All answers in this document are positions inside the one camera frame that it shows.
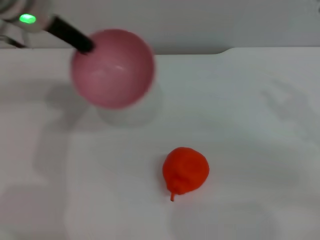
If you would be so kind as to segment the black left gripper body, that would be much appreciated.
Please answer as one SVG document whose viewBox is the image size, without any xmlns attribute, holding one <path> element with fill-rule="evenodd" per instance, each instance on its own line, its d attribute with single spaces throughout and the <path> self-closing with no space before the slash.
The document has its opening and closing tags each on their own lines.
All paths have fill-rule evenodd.
<svg viewBox="0 0 320 240">
<path fill-rule="evenodd" d="M 87 54 L 94 50 L 94 42 L 59 16 L 54 16 L 52 22 L 46 28 L 51 35 L 71 45 L 81 54 Z"/>
</svg>

